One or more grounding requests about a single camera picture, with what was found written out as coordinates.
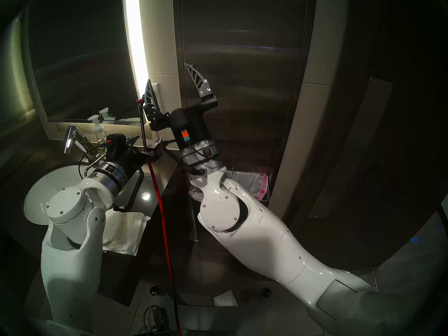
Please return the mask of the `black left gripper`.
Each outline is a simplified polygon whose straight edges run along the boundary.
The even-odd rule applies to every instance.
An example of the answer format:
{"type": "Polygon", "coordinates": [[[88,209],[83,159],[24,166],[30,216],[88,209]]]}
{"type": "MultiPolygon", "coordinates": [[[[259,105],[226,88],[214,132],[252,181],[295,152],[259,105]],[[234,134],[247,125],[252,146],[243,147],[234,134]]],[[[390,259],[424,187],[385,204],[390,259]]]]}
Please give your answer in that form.
{"type": "Polygon", "coordinates": [[[106,137],[106,161],[116,163],[124,170],[137,170],[143,165],[155,163],[163,152],[163,138],[158,137],[148,143],[146,151],[134,146],[139,135],[127,138],[124,134],[110,134],[106,137]]]}

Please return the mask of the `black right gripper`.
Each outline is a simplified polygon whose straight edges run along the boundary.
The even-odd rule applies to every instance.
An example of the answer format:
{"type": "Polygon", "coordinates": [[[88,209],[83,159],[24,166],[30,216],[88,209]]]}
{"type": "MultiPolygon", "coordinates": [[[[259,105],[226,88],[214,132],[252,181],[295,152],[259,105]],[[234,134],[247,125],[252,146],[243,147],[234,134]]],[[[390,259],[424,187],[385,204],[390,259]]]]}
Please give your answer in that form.
{"type": "Polygon", "coordinates": [[[212,139],[203,114],[218,105],[218,100],[213,95],[208,80],[193,65],[185,63],[185,69],[199,93],[200,103],[187,108],[177,108],[171,113],[163,114],[150,79],[147,80],[143,94],[143,111],[146,120],[150,123],[151,130],[161,131],[170,128],[179,150],[189,147],[190,144],[194,145],[212,139]]]}

